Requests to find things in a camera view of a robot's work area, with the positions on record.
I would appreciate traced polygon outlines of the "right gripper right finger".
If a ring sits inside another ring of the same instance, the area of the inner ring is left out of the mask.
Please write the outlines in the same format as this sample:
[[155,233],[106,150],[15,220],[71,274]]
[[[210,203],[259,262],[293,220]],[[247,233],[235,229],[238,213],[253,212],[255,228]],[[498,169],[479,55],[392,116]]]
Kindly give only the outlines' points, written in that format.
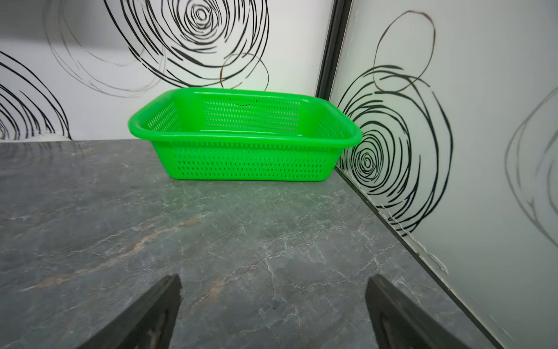
[[379,348],[468,349],[379,274],[368,279],[365,299]]

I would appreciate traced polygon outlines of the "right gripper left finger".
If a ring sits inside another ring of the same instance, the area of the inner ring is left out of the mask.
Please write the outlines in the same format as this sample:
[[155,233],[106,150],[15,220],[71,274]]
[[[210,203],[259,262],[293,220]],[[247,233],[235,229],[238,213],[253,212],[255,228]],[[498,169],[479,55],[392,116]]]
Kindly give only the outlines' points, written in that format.
[[182,301],[181,289],[177,274],[165,276],[80,347],[167,349]]

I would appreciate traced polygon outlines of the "green plastic basket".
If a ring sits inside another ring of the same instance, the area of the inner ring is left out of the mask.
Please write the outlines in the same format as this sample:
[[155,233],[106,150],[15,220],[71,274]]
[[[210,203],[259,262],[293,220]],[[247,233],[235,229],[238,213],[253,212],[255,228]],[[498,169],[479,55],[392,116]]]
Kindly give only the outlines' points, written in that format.
[[319,182],[362,132],[330,102],[278,92],[181,88],[128,122],[177,180]]

